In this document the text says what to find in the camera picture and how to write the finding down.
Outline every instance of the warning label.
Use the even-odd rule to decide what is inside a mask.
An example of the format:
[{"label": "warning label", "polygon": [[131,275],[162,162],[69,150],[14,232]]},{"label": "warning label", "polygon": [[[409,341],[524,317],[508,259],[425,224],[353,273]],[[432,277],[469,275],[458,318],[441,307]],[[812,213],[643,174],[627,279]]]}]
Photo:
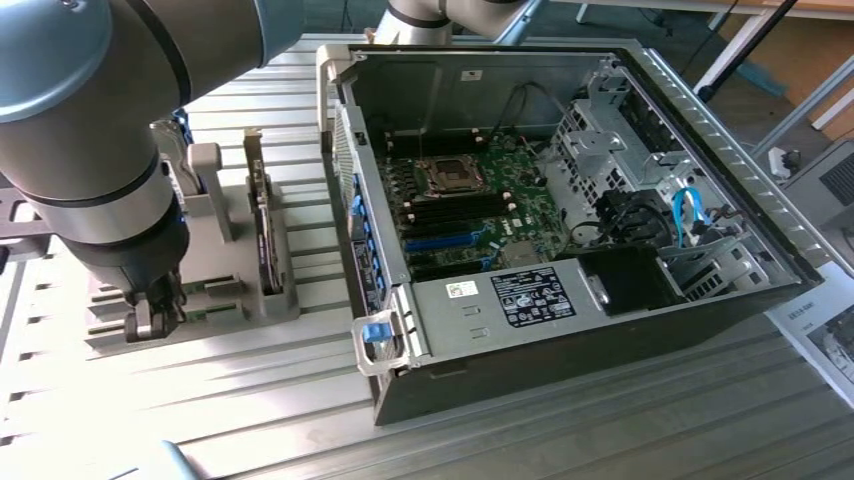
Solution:
[{"label": "warning label", "polygon": [[526,327],[575,315],[567,292],[550,267],[497,275],[492,277],[492,286],[506,323],[513,327]]}]

